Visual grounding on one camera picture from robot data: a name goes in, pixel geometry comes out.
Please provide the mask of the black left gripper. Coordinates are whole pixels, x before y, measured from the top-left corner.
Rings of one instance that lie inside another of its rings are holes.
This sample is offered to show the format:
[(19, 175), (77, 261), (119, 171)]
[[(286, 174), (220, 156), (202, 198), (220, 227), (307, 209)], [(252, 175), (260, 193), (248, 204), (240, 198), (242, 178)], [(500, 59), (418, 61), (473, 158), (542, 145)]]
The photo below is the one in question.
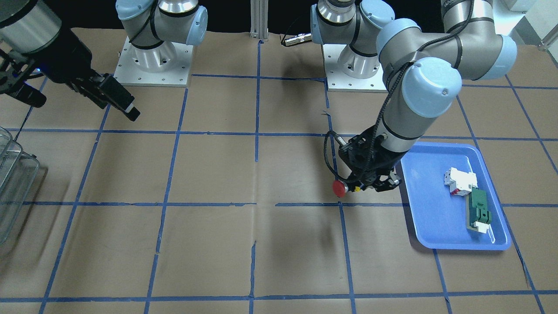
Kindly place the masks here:
[(338, 137), (338, 155), (351, 173), (342, 181), (349, 182), (349, 191), (391, 191), (401, 183), (395, 166), (402, 158), (401, 152), (393, 152), (382, 146), (386, 133), (376, 135), (375, 127), (369, 127), (349, 141)]

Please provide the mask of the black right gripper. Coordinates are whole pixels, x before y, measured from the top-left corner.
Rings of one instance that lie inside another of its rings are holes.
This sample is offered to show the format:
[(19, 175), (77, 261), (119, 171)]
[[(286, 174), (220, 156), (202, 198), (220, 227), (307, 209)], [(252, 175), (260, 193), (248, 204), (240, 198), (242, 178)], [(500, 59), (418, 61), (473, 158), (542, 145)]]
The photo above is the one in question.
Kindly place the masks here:
[[(101, 75), (92, 69), (91, 51), (69, 28), (58, 30), (41, 49), (41, 71), (54, 83), (66, 84), (89, 98), (100, 109), (105, 109), (108, 102), (130, 121), (141, 115), (133, 104), (133, 95), (112, 74)], [(42, 107), (47, 100), (39, 90), (24, 81), (7, 83), (7, 94), (34, 108)]]

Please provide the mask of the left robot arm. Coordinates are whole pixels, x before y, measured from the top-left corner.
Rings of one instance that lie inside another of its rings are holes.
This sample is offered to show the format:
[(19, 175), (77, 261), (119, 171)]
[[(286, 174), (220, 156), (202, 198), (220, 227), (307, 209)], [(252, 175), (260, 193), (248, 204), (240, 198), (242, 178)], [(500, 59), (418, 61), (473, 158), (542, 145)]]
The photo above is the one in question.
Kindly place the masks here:
[(338, 156), (349, 177), (336, 176), (333, 191), (399, 186), (396, 164), (434, 121), (445, 113), (462, 89), (463, 80), (491, 80), (507, 74), (517, 58), (517, 45), (497, 34), (492, 0), (443, 0), (443, 33), (423, 32), (408, 18), (395, 18), (382, 0), (320, 0), (311, 8), (310, 29), (318, 44), (347, 44), (354, 55), (382, 66), (388, 96), (375, 124), (344, 141), (334, 131)]

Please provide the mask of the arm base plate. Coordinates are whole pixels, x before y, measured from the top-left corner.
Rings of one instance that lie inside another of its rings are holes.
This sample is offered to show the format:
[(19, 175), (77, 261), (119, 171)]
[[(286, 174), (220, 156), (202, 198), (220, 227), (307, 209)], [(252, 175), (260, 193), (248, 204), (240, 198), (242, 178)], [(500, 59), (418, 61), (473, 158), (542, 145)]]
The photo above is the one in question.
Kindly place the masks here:
[(378, 56), (361, 56), (347, 44), (323, 44), (327, 88), (334, 92), (387, 93)]
[(186, 88), (194, 51), (195, 46), (169, 41), (142, 50), (126, 38), (113, 76), (123, 86)]

